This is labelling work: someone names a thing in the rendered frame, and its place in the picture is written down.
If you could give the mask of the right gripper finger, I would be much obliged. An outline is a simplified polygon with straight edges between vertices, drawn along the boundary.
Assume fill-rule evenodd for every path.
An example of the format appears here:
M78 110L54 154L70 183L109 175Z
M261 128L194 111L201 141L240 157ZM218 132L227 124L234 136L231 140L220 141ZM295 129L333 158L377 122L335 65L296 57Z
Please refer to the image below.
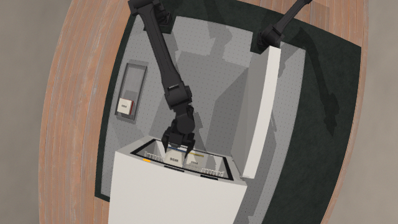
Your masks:
M186 154L185 154L185 158L187 157L188 153L189 153L192 149L193 149L193 148L191 148L191 147L187 147L187 151L186 151Z
M163 144L163 146L164 146L165 153L166 153L167 147L168 147L168 145L169 145L169 137L168 137L168 138L162 137L161 141L162 141L162 144Z

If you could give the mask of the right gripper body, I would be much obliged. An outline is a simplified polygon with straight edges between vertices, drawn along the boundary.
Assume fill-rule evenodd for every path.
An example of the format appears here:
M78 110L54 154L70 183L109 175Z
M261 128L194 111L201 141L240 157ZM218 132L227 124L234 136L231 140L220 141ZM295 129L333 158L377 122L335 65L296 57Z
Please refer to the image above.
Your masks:
M165 135L164 135L164 134L165 134ZM170 126L167 128L167 130L164 132L164 134L163 134L163 137L165 137L165 138L168 138L168 137L169 137L169 134L170 134ZM183 139L182 145L183 145L183 146L188 146L188 147L193 148L193 147L194 147L194 144L195 144L195 141L193 141L194 135L195 135L195 133L190 133L190 134L189 134L189 137L188 137L188 140L184 140L184 139Z

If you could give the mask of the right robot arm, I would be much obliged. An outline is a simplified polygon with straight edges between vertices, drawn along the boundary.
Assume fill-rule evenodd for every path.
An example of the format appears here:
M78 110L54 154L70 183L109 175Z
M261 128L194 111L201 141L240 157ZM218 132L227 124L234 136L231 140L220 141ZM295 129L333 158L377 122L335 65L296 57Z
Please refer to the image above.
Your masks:
M184 85L180 74L174 67L159 25L167 25L171 13L164 9L164 5L160 4L159 0L129 0L128 5L132 16L139 14L144 23L159 66L165 99L170 110L174 109L176 112L177 122L175 119L172 121L169 145L178 149L182 145L183 139L188 140L189 133L195 129L195 122L194 108L188 105L192 102L190 87ZM171 86L174 87L169 88Z

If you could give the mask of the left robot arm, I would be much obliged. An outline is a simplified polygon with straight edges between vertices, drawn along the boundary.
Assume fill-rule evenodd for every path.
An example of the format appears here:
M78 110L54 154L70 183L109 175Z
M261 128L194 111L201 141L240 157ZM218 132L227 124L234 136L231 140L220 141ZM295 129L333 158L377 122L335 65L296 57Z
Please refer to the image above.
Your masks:
M289 22L296 16L296 14L309 4L312 0L297 0L295 4L286 12L286 14L277 22L272 25L269 24L263 32L258 33L257 44L263 47L273 46L276 47L285 37L283 31Z

